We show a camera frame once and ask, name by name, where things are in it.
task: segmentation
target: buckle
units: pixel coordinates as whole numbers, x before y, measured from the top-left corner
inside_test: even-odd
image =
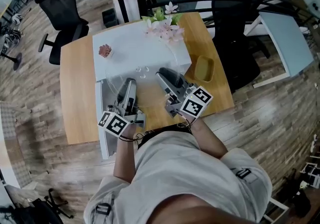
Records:
[[[101,203],[95,207],[95,212],[98,214],[109,216],[110,211],[111,211],[111,205],[109,205],[108,203]]]

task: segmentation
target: person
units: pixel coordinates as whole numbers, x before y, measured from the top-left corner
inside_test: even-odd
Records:
[[[230,151],[202,119],[190,127],[117,141],[113,176],[85,211],[86,224],[252,224],[271,198],[267,173],[244,150]],[[122,134],[133,138],[129,125]]]

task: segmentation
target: desk leg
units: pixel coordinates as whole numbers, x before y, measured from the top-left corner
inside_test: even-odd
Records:
[[[244,35],[247,36],[250,32],[252,32],[252,30],[253,30],[254,28],[256,28],[258,24],[260,24],[260,22],[261,22],[261,17],[258,16],[258,17],[253,21],[252,24],[250,24],[249,26],[246,27],[246,30],[244,31]]]
[[[13,64],[13,70],[16,71],[18,70],[20,64],[21,64],[21,60],[22,60],[22,53],[19,53],[16,58],[12,58],[10,56],[7,56],[6,54],[1,53],[0,56],[3,56],[5,58],[8,58],[9,60],[11,60],[12,62],[14,62]]]
[[[266,79],[265,81],[259,82],[257,84],[253,84],[253,86],[254,86],[253,88],[264,86],[264,85],[267,85],[267,84],[270,84],[270,83],[273,83],[273,82],[276,82],[276,81],[279,81],[279,80],[282,80],[282,79],[288,78],[288,77],[289,77],[289,74],[287,74],[285,72],[284,74],[278,75],[278,76],[270,78],[270,79]]]

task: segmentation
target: small pink object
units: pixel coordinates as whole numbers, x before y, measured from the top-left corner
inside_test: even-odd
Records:
[[[102,45],[99,48],[99,55],[101,55],[104,58],[107,58],[108,55],[110,55],[112,49],[108,44]]]

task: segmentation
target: pink flower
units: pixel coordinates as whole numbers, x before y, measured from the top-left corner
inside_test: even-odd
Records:
[[[166,30],[178,30],[180,28],[178,25],[171,25],[172,23],[171,18],[162,20],[160,23],[161,23],[161,26],[163,26]]]
[[[179,28],[178,30],[172,30],[172,34],[170,34],[170,37],[168,38],[168,41],[179,41],[179,40],[183,40],[183,32],[185,30],[183,28]]]
[[[159,22],[158,21],[155,21],[155,22],[151,22],[150,19],[148,19],[146,21],[146,34],[149,34],[149,33],[155,33],[157,31],[157,27],[159,25]]]
[[[165,13],[166,14],[171,14],[171,13],[176,13],[177,11],[175,9],[178,8],[178,5],[173,5],[172,2],[169,2],[169,5],[165,5]]]
[[[157,29],[155,31],[156,36],[160,37],[160,38],[168,38],[168,30],[167,28],[164,26],[165,23],[163,23],[163,21],[159,22]]]

